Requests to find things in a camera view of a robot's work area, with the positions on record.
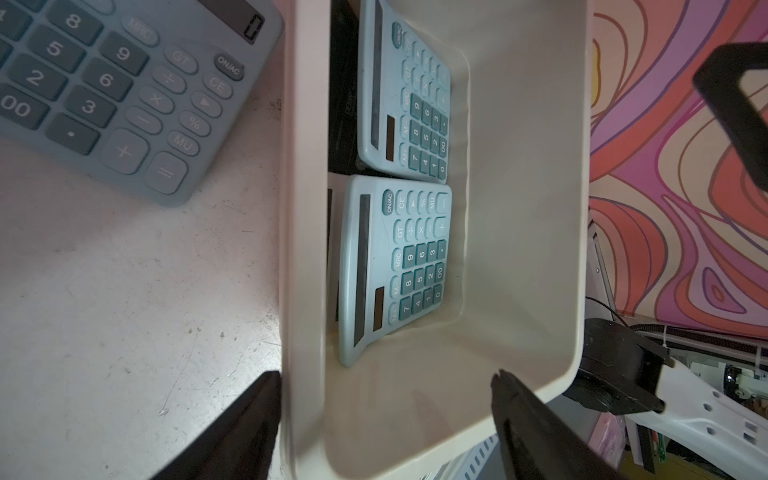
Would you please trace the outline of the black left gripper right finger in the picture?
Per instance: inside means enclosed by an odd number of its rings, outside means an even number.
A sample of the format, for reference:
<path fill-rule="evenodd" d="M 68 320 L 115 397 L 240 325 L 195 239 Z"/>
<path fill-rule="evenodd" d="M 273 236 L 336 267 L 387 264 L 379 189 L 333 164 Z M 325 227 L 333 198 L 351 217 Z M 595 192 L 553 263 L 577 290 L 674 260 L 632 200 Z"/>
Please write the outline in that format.
<path fill-rule="evenodd" d="M 514 374 L 496 373 L 491 390 L 491 410 L 509 479 L 621 477 Z"/>

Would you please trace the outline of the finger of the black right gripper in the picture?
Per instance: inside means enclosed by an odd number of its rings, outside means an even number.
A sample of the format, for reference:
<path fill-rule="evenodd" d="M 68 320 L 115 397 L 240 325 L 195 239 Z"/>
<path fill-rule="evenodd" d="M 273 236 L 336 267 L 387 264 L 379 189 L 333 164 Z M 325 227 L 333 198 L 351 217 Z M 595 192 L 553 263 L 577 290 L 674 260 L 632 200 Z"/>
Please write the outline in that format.
<path fill-rule="evenodd" d="M 693 76 L 693 85 L 737 151 L 753 183 L 767 190 L 767 124 L 741 89 L 750 70 L 767 68 L 765 42 L 716 47 Z"/>

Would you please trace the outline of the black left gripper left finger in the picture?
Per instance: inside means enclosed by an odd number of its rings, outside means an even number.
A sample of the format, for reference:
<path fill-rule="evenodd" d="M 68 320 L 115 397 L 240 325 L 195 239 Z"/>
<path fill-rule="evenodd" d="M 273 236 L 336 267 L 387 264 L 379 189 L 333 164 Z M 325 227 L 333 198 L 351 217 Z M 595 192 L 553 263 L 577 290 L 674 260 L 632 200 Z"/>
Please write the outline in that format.
<path fill-rule="evenodd" d="M 156 479 L 266 480 L 281 420 L 282 378 L 260 375 Z"/>

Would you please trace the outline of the white plastic storage box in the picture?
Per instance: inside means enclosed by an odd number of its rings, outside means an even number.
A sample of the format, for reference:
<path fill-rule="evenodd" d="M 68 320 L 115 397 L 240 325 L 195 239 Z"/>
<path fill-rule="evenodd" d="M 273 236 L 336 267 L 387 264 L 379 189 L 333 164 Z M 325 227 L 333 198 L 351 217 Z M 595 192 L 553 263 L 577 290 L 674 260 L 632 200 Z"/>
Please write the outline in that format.
<path fill-rule="evenodd" d="M 327 333 L 330 13 L 284 1 L 279 312 L 290 479 L 417 479 L 495 431 L 491 380 L 564 392 L 583 344 L 589 1 L 401 1 L 453 79 L 443 306 L 342 366 Z"/>

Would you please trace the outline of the light blue calculator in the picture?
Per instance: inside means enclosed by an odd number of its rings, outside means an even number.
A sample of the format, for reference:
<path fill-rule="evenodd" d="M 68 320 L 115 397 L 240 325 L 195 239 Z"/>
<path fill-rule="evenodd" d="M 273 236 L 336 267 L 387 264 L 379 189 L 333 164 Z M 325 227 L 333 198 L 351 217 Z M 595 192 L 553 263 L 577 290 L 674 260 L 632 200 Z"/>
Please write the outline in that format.
<path fill-rule="evenodd" d="M 367 167 L 447 182 L 451 73 L 386 1 L 360 3 L 357 122 L 358 155 Z"/>
<path fill-rule="evenodd" d="M 283 29 L 269 1 L 4 1 L 1 134 L 182 205 Z"/>
<path fill-rule="evenodd" d="M 441 306 L 452 205 L 444 184 L 349 179 L 338 280 L 342 365 L 353 366 L 369 345 Z"/>

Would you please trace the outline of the pink calculator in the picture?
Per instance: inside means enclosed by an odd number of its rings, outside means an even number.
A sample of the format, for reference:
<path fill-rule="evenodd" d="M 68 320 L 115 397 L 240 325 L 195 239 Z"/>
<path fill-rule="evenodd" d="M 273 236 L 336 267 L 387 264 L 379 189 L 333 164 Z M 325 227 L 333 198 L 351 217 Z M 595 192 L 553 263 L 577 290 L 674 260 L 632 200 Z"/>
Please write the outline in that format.
<path fill-rule="evenodd" d="M 340 251 L 348 179 L 348 175 L 328 174 L 326 236 L 326 327 L 328 333 L 338 330 Z"/>

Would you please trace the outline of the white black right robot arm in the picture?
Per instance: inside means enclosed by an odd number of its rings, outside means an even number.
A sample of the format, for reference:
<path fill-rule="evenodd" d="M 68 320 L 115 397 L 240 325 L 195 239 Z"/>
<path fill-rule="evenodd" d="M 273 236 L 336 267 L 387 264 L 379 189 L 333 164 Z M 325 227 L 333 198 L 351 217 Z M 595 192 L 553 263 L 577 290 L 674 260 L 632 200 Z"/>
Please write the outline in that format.
<path fill-rule="evenodd" d="M 693 77 L 761 190 L 767 188 L 767 125 L 740 81 L 747 71 L 766 67 L 766 43 L 729 43 L 717 47 Z M 679 441 L 736 479 L 767 476 L 766 419 L 619 322 L 586 319 L 581 364 L 565 395 Z"/>

